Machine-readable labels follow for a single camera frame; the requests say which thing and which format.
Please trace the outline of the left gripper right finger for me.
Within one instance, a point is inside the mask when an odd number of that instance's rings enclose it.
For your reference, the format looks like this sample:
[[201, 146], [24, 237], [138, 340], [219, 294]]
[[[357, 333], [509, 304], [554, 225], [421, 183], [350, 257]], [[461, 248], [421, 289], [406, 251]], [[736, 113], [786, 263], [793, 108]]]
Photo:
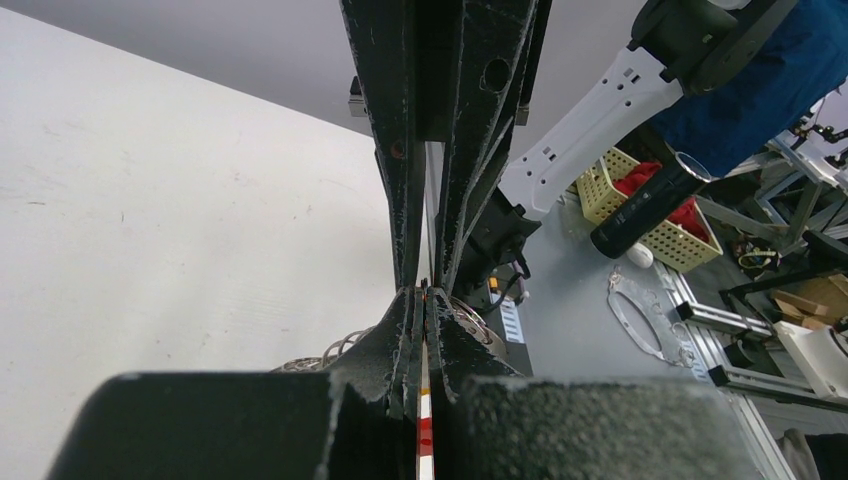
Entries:
[[756, 479], [724, 399], [694, 380], [527, 377], [425, 291], [438, 479]]

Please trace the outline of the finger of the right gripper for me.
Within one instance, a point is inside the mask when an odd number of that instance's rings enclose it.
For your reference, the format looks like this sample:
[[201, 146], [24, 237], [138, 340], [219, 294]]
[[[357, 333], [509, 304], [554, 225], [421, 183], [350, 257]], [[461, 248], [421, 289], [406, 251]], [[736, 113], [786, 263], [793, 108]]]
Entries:
[[449, 76], [433, 283], [452, 291], [463, 249], [508, 160], [532, 92], [551, 4], [464, 1]]
[[389, 207], [395, 285], [417, 284], [425, 154], [417, 137], [415, 3], [340, 3]]

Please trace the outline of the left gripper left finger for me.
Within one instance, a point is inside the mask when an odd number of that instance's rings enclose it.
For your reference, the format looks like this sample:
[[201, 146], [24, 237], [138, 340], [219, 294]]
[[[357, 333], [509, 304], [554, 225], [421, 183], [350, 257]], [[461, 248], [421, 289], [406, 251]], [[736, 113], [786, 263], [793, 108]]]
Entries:
[[313, 372], [132, 372], [84, 403], [52, 479], [410, 479], [423, 293]]

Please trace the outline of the red handled keyring holder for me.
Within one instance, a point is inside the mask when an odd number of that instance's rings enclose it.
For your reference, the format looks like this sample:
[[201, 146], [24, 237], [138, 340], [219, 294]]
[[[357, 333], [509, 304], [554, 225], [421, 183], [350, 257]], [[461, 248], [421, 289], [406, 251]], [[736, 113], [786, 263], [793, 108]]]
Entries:
[[[486, 347], [490, 353], [503, 358], [506, 356], [504, 342], [491, 330], [470, 306], [463, 301], [451, 297], [451, 309], [455, 319], [464, 330], [475, 340]], [[339, 356], [352, 348], [367, 333], [374, 329], [371, 326], [366, 329], [350, 332], [348, 335], [331, 343], [321, 356], [302, 357], [289, 360], [283, 365], [272, 370], [272, 373], [308, 372], [318, 371], [334, 363]], [[432, 402], [431, 390], [428, 379], [428, 360], [423, 358], [422, 380], [418, 390], [418, 479], [435, 478], [435, 462], [433, 458], [433, 427], [432, 427]]]

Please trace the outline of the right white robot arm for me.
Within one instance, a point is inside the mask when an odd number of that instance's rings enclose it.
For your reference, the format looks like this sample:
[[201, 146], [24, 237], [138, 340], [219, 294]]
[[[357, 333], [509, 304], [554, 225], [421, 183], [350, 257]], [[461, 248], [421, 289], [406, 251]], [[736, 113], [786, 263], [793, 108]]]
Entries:
[[365, 115], [386, 192], [397, 289], [416, 283], [425, 146], [444, 147], [433, 283], [476, 283], [519, 254], [589, 165], [682, 97], [736, 76], [791, 1], [649, 1], [607, 72], [537, 144], [509, 160], [529, 104], [547, 1], [344, 1], [354, 113]]

